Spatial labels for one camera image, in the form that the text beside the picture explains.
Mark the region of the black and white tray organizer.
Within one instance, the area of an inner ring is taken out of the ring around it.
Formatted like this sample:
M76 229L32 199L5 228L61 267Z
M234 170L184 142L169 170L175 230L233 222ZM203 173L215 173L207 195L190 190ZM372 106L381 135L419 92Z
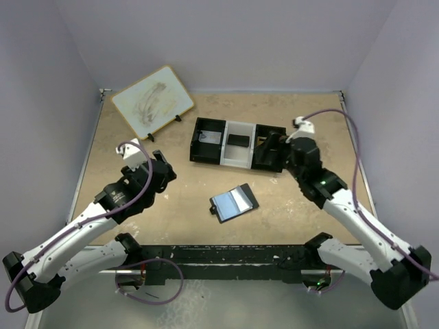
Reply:
M225 121L198 117L191 139L189 160L210 165L222 165L280 173L282 168L270 161L271 150L263 162L257 160L256 151L269 133L286 134L284 127Z

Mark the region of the black leather card holder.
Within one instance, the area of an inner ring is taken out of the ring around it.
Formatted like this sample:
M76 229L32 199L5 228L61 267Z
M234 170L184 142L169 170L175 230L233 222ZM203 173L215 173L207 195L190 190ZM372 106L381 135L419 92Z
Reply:
M217 217L219 223L226 223L259 208L259 203L247 183L216 195L209 201L209 212Z

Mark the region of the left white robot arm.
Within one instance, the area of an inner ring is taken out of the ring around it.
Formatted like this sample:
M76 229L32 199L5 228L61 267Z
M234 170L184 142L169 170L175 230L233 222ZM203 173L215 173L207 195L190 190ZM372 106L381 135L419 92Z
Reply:
M82 250L103 233L141 214L154 204L156 195L177 178L159 150L151 155L134 143L117 148L125 162L122 177L106 185L71 223L39 246L23 254L10 252L3 266L10 279L5 309L37 313L53 304L60 294L87 276L112 268L138 267L146 260L141 245L129 233L118 234L104 246Z

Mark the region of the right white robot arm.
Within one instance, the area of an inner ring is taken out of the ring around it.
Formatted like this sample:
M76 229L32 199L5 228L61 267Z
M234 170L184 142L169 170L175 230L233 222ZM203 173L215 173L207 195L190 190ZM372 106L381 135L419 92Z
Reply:
M345 181L323 167L320 150L312 138L289 139L270 132L258 156L272 167L287 170L302 194L341 223L363 247L347 246L322 232L305 243L316 260L359 278L392 310L402 307L428 285L429 251L423 246L412 247L363 206L355 204Z

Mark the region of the gold card in tray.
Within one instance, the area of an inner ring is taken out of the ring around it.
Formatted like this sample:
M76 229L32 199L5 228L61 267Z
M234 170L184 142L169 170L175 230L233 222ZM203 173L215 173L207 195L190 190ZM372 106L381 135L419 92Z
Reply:
M266 137L264 137L264 136L258 136L258 137L257 137L257 141L256 141L256 146L260 146L260 145L262 145L262 144L265 142L265 140L266 140Z

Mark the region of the black card in tray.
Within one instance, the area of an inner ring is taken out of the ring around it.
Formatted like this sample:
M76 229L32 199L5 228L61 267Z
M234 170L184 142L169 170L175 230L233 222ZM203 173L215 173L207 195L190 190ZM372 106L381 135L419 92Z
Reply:
M249 147L250 137L246 135L229 134L227 144L238 147Z

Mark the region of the silver card in tray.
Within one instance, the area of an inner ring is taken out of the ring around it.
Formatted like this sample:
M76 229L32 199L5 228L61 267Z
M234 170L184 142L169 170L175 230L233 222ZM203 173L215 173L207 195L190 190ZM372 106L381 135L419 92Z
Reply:
M201 130L198 136L198 140L201 143L219 145L221 143L221 137L221 132Z

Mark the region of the yellow-framed whiteboard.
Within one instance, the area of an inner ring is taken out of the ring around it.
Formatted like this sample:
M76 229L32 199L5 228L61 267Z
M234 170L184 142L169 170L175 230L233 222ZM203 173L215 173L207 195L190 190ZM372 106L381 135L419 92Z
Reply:
M174 70L162 66L110 97L112 104L141 140L149 138L195 106Z

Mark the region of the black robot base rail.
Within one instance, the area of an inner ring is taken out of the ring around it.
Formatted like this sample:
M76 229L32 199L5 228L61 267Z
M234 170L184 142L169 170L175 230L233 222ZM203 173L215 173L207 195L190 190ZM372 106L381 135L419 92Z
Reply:
M128 250L124 265L140 269L145 266L147 286L164 285L180 275L170 260L177 264L185 280L275 280L298 284L306 271L326 271L311 248L304 245L140 245L133 236L121 233L115 237Z

